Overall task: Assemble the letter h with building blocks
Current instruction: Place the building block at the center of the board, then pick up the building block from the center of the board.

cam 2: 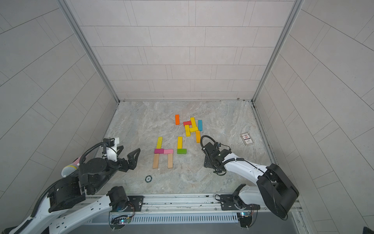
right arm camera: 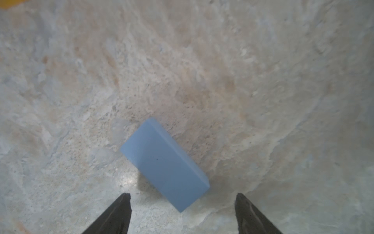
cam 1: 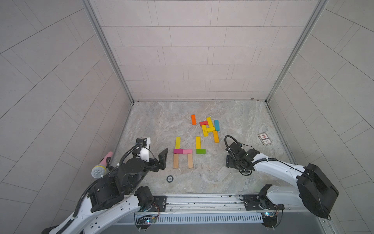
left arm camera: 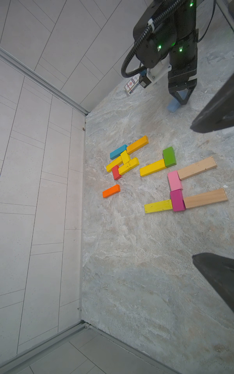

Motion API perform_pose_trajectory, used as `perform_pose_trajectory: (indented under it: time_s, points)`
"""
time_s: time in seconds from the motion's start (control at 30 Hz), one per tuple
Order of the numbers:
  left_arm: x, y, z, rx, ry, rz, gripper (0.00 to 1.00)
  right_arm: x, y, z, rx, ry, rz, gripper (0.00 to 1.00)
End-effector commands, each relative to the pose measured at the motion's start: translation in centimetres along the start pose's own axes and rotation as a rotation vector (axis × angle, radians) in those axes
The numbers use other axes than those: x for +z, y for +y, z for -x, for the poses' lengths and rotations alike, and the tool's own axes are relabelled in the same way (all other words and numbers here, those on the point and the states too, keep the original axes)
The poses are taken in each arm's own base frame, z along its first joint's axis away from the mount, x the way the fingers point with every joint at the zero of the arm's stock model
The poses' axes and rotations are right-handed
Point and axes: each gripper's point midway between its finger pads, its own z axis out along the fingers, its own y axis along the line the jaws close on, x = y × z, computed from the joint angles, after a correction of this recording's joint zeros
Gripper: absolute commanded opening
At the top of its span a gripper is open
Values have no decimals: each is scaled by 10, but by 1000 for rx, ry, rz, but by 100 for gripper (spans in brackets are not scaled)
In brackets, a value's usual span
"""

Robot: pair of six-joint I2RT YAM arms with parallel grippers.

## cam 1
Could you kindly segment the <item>green block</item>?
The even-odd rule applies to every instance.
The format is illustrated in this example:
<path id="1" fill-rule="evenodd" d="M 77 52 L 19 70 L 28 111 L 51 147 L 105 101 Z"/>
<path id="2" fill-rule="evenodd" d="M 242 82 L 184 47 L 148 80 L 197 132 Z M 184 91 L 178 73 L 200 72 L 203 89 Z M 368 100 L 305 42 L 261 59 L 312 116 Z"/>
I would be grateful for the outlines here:
<path id="1" fill-rule="evenodd" d="M 206 149 L 196 149 L 196 154 L 204 155 L 206 154 Z"/>

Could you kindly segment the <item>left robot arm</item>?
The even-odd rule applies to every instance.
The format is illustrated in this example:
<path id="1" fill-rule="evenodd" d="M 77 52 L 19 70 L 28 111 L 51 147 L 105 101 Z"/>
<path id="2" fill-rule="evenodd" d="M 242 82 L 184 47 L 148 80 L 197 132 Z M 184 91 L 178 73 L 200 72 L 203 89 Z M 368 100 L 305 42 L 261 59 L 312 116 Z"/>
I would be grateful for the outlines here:
<path id="1" fill-rule="evenodd" d="M 148 186 L 140 183 L 148 172 L 164 170 L 168 149 L 158 158 L 149 158 L 150 139 L 138 138 L 116 167 L 91 183 L 83 192 L 74 212 L 60 225 L 46 228 L 44 234 L 99 234 L 128 215 L 145 214 L 135 225 L 147 229 L 166 209 L 166 196 L 154 197 Z"/>

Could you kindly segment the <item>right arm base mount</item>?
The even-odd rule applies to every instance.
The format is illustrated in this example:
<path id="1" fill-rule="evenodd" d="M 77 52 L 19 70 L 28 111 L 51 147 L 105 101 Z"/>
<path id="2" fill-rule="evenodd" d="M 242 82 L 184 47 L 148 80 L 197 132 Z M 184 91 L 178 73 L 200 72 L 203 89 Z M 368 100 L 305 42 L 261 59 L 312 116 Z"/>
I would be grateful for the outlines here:
<path id="1" fill-rule="evenodd" d="M 282 211 L 283 204 L 273 204 L 266 196 L 239 195 L 238 199 L 244 203 L 247 211 Z"/>

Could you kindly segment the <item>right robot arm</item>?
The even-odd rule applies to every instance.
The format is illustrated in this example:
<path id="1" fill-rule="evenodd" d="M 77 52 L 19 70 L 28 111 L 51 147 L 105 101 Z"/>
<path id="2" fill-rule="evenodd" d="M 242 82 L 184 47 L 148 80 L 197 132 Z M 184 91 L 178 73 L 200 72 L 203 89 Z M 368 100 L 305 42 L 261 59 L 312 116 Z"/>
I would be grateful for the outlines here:
<path id="1" fill-rule="evenodd" d="M 318 166 L 293 165 L 254 148 L 246 151 L 238 141 L 227 144 L 226 152 L 226 167 L 237 169 L 244 176 L 254 171 L 267 173 L 292 185 L 291 189 L 265 185 L 257 198 L 261 208 L 266 209 L 268 203 L 289 204 L 305 207 L 320 218 L 329 218 L 339 192 Z"/>

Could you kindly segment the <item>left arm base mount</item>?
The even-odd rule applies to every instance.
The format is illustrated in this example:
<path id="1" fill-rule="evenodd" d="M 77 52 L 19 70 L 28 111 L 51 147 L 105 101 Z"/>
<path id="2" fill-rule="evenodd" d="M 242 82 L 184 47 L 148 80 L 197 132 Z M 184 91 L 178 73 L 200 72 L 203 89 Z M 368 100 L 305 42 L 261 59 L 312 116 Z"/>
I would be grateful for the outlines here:
<path id="1" fill-rule="evenodd" d="M 166 210 L 167 196 L 154 196 L 153 203 L 151 207 L 145 212 L 164 212 Z"/>

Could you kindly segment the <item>magenta block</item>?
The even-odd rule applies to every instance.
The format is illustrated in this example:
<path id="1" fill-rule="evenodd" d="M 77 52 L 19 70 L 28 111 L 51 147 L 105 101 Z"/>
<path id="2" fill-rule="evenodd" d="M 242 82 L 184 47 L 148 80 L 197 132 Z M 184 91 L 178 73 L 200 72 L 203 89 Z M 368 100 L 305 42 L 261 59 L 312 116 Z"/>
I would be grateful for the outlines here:
<path id="1" fill-rule="evenodd" d="M 174 150 L 173 150 L 173 153 L 174 153 L 174 154 L 183 154 L 183 153 L 184 153 L 184 150 L 183 150 L 183 149 L 174 149 Z"/>

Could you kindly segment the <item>tan wooden block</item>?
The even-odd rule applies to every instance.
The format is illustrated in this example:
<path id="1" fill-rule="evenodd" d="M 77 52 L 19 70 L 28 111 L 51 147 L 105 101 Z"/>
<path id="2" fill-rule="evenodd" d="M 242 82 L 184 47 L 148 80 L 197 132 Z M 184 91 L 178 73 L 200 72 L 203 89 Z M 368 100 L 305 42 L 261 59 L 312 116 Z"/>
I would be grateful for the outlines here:
<path id="1" fill-rule="evenodd" d="M 179 168 L 179 154 L 173 155 L 173 169 Z"/>
<path id="2" fill-rule="evenodd" d="M 193 155 L 188 154 L 188 168 L 192 169 L 193 168 Z"/>

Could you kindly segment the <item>pink block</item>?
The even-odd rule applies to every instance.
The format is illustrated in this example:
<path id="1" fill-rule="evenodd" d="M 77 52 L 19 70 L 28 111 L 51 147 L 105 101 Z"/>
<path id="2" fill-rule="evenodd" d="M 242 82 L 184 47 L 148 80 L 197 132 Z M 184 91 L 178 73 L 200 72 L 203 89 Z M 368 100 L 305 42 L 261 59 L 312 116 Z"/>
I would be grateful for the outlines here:
<path id="1" fill-rule="evenodd" d="M 188 155 L 188 154 L 192 154 L 193 153 L 193 150 L 192 149 L 184 149 L 183 150 L 183 154 L 184 155 Z"/>

